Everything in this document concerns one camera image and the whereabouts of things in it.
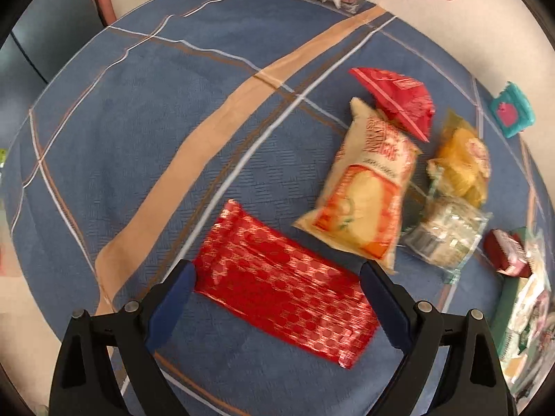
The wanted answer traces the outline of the dark red milk biscuit packet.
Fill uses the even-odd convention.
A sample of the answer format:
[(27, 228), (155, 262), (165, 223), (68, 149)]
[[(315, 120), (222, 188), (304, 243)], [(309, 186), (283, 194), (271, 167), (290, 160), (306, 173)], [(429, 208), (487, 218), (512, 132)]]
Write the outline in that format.
[(491, 229), (484, 238), (484, 252), (493, 268), (509, 277), (528, 279), (531, 266), (516, 237), (501, 229)]

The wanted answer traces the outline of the clear green-print snack packet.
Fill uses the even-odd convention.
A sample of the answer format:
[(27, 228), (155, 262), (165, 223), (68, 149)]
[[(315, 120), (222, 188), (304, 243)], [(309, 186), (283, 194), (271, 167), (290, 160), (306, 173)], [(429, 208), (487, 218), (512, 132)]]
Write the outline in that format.
[(444, 282), (452, 285), (458, 282), (491, 217), (462, 198), (440, 194), (427, 201), (420, 221), (403, 233), (402, 244), (420, 260), (442, 269)]

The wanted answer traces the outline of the red patterned snack packet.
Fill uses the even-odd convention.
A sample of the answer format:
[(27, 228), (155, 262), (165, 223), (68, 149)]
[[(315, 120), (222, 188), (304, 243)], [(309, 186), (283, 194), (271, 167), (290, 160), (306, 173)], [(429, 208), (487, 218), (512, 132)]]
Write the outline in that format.
[(196, 291), (253, 327), (352, 368), (379, 327), (359, 278), (229, 200), (194, 261)]

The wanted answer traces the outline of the beige Swiss roll snack bag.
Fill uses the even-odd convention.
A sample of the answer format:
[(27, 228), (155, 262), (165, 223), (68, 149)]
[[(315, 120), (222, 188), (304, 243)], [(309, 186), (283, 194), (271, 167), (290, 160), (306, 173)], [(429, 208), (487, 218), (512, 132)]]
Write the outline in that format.
[(420, 149), (362, 99), (313, 210), (294, 222), (328, 246), (394, 271), (403, 199)]

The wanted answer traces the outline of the green-rimmed snack tray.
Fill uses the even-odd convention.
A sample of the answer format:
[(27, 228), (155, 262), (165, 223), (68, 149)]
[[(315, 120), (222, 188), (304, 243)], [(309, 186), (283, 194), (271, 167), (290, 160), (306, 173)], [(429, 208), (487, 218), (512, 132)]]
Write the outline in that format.
[(543, 232), (521, 227), (512, 235), (528, 263), (504, 279), (490, 328), (508, 389), (523, 409), (554, 366), (554, 293)]

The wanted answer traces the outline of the yellow cake snack packet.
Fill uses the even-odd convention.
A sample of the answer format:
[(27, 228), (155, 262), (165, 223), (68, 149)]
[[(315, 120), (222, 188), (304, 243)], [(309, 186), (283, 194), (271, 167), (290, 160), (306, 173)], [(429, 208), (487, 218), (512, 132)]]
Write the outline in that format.
[(489, 151), (478, 131), (452, 109), (448, 110), (440, 144), (427, 163), (439, 192), (463, 198), (475, 208), (485, 205), (491, 177)]

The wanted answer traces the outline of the teal house-shaped toy box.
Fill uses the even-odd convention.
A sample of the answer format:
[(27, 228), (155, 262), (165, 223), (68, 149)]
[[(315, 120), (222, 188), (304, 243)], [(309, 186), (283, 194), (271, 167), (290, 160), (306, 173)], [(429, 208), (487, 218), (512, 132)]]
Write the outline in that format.
[(535, 114), (524, 92), (513, 82), (492, 99), (490, 110), (505, 138), (512, 138), (535, 123)]

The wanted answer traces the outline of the red triangular snack packet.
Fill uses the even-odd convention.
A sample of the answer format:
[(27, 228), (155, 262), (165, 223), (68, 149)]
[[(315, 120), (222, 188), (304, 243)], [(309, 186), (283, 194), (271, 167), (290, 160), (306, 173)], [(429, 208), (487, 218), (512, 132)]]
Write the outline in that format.
[(424, 83), (376, 68), (351, 68), (349, 73), (372, 94), (376, 108), (389, 122), (424, 143), (430, 142), (436, 108)]

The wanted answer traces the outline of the blue plaid tablecloth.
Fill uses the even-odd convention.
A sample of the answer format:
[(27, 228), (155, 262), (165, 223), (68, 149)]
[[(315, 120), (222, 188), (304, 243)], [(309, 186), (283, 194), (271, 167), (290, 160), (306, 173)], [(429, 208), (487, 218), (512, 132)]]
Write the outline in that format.
[(425, 83), (434, 134), (449, 110), (480, 132), (492, 224), (529, 228), (554, 271), (554, 208), (490, 92), (407, 17), (308, 0), (151, 0), (90, 40), (46, 86), (8, 151), (2, 195), (55, 359), (72, 311), (119, 310), (192, 258), (228, 200), (337, 265), (294, 222), (310, 210), (363, 89), (353, 67)]

